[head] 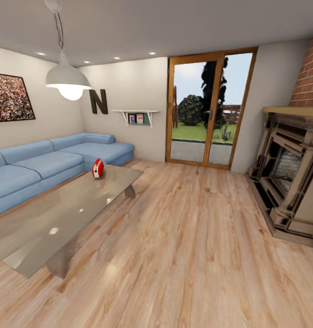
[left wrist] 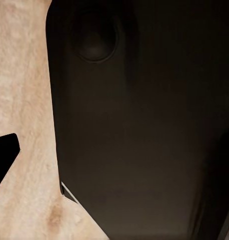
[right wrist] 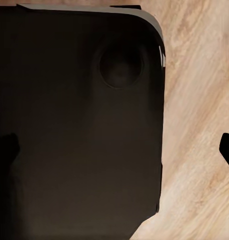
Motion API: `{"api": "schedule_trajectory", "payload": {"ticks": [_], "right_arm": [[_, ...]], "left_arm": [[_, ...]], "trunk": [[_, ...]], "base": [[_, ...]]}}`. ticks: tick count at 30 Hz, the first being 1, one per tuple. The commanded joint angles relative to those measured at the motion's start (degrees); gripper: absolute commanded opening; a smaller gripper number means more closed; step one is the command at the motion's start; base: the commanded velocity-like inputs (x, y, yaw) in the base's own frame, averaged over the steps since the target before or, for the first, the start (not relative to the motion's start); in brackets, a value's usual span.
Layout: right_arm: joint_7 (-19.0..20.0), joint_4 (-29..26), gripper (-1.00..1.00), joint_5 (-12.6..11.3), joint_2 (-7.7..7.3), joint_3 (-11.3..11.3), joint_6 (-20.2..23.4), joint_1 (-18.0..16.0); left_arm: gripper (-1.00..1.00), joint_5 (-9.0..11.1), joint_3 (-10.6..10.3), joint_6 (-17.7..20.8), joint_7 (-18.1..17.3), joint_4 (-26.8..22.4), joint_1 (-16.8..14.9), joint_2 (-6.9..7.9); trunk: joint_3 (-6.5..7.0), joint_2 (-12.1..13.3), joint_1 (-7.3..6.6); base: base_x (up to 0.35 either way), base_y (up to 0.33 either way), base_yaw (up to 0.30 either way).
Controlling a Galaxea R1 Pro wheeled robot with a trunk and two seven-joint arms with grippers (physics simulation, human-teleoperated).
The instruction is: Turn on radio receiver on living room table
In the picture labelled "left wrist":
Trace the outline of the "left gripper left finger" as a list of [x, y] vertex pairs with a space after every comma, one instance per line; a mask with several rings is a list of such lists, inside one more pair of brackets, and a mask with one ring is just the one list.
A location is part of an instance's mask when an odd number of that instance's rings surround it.
[[0, 184], [19, 152], [20, 144], [15, 133], [0, 136]]

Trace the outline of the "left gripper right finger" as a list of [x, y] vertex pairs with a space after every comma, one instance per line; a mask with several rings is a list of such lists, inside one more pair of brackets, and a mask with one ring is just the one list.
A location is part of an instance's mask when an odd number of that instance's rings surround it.
[[229, 133], [223, 133], [220, 140], [219, 151], [229, 164]]

